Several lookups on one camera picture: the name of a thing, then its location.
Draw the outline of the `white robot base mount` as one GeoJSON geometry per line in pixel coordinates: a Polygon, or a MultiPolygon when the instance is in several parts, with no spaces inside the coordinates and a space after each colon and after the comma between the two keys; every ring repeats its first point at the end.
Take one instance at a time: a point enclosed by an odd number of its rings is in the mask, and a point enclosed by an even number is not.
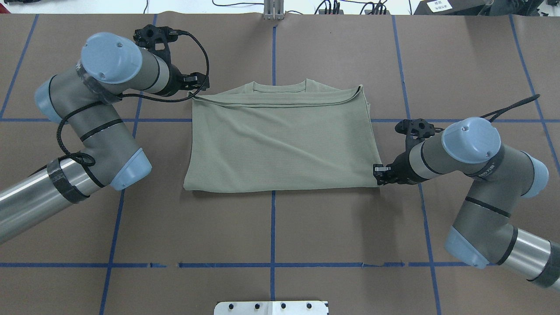
{"type": "Polygon", "coordinates": [[[327,301],[223,301],[214,315],[328,315],[327,301]]]}

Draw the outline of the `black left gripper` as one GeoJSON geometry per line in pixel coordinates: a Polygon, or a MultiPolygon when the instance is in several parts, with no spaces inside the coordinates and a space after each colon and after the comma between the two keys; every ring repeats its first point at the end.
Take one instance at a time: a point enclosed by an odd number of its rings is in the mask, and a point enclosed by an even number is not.
{"type": "Polygon", "coordinates": [[[206,91],[210,80],[206,74],[183,74],[172,64],[170,42],[176,42],[184,31],[168,26],[157,27],[148,24],[134,32],[135,44],[150,52],[156,58],[158,74],[154,83],[145,92],[163,97],[170,97],[182,91],[206,91]]]}

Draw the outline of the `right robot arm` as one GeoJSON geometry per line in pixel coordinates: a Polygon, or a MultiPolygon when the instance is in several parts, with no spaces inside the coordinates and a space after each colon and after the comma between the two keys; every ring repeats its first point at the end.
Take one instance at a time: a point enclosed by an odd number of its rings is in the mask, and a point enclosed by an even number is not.
{"type": "Polygon", "coordinates": [[[473,116],[436,128],[424,119],[404,119],[405,151],[387,165],[375,164],[380,186],[420,184],[460,172],[472,179],[446,251],[478,269],[495,264],[545,289],[559,290],[559,245],[510,223],[521,199],[537,196],[549,180],[548,168],[530,154],[501,141],[490,120],[473,116]]]}

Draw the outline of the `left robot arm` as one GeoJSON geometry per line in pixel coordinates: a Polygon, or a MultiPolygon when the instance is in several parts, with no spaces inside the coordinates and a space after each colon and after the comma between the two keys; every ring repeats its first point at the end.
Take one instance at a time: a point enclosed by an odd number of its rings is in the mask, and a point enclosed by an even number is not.
{"type": "Polygon", "coordinates": [[[63,155],[1,193],[1,242],[110,186],[121,191],[152,170],[143,149],[114,108],[124,98],[186,101],[209,84],[204,73],[183,74],[172,64],[169,44],[188,31],[147,24],[133,39],[99,32],[82,47],[76,66],[46,80],[35,92],[38,109],[57,124],[63,155]]]}

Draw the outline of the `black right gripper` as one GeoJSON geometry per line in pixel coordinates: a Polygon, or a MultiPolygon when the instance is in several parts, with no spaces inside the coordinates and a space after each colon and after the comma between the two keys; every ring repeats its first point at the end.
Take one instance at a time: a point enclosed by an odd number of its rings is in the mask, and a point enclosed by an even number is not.
{"type": "Polygon", "coordinates": [[[404,119],[395,126],[395,131],[405,135],[405,151],[388,165],[374,164],[373,176],[378,186],[386,184],[417,184],[427,179],[419,176],[412,168],[410,153],[414,146],[436,134],[433,124],[424,119],[404,119]]]}

